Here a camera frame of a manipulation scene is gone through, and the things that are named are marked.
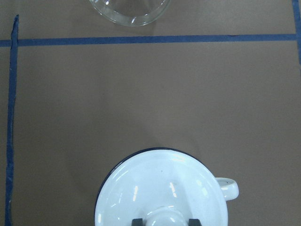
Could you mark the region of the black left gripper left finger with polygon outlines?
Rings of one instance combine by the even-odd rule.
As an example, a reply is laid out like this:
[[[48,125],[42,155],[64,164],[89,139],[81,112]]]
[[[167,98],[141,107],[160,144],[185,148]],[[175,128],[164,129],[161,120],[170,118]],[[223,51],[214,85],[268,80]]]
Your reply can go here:
[[[131,222],[131,226],[143,226],[143,219],[142,218],[135,218]]]

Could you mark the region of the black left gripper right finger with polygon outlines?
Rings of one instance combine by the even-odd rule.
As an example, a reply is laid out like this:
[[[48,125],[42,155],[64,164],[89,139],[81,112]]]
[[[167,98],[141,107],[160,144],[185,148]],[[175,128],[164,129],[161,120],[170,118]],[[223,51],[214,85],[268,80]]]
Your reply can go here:
[[[201,226],[199,219],[189,219],[188,226]]]

